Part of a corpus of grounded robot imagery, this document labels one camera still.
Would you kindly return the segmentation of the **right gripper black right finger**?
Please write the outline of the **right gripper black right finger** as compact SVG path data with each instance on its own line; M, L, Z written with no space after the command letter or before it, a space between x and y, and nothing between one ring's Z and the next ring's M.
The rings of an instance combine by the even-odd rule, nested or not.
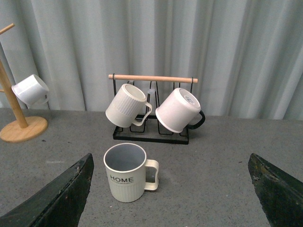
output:
M303 183L252 153L248 170L255 193L272 227L303 225Z

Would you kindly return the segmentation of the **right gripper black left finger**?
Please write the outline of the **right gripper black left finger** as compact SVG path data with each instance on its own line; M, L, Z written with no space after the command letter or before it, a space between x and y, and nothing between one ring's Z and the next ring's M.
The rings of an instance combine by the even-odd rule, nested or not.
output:
M0 218L2 227L76 227L90 192L91 153Z

